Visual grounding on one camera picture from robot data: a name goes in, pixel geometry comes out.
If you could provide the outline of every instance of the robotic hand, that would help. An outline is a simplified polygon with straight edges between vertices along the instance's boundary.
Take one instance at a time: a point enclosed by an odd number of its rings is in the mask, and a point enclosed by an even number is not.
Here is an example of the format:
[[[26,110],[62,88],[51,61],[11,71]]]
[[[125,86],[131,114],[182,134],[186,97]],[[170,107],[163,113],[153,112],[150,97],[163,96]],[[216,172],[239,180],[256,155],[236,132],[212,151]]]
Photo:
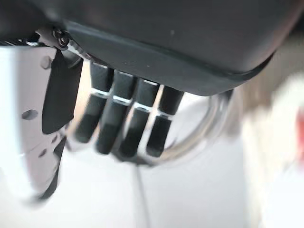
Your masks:
[[[263,70],[304,6],[82,2],[1,3],[0,166],[26,200],[56,189],[83,59],[91,61],[92,93],[75,139],[87,143],[99,125],[99,153],[154,165],[165,152],[178,157],[214,134],[229,97],[223,92]],[[211,96],[210,108],[184,142],[166,149],[184,92]]]

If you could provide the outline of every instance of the mounting hole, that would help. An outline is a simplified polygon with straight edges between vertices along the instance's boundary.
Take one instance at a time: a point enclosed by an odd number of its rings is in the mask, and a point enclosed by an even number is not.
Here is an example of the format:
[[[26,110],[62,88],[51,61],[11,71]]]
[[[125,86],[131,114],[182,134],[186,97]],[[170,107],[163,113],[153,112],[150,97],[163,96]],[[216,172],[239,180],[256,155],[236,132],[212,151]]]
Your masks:
[[[40,155],[39,155],[38,157],[39,157],[39,158],[42,158],[44,155],[46,155],[46,153],[47,153],[47,150],[44,149],[44,150],[40,153]]]
[[[37,117],[38,112],[36,110],[30,109],[22,113],[21,117],[24,120],[33,120]]]
[[[56,142],[57,140],[57,135],[52,139],[52,143]]]

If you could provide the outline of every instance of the red object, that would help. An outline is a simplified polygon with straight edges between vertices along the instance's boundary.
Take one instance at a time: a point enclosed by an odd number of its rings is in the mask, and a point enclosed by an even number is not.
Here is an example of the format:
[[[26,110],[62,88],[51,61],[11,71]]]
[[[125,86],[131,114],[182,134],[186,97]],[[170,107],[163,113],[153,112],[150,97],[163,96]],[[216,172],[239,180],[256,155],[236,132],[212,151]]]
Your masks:
[[[304,162],[304,110],[300,109],[296,118],[299,160]]]

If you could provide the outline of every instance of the screw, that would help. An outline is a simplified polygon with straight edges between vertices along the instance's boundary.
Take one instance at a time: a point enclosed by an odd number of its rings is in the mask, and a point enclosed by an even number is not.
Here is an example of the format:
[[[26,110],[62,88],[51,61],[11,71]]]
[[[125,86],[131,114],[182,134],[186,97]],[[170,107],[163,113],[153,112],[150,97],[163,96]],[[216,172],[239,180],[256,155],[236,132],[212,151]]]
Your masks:
[[[45,70],[51,68],[52,59],[50,58],[50,56],[44,56],[40,62],[40,66]]]

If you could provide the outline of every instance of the white surface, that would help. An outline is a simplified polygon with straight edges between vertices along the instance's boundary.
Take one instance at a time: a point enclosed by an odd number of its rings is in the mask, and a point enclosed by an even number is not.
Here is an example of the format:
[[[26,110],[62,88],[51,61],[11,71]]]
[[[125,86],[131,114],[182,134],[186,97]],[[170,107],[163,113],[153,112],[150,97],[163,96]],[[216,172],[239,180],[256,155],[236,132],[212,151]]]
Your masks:
[[[134,228],[133,170],[92,149],[64,151],[60,185],[43,205],[23,205],[0,177],[1,228]]]
[[[0,48],[0,167],[8,177],[11,190],[23,200],[43,194],[55,174],[58,159],[53,153],[56,133],[42,133],[42,109],[50,69],[41,60],[55,57],[48,47]],[[32,120],[21,118],[25,111],[36,110]],[[40,159],[37,149],[47,149],[47,159]]]
[[[221,140],[187,163],[142,168],[151,228],[245,227],[241,144]]]

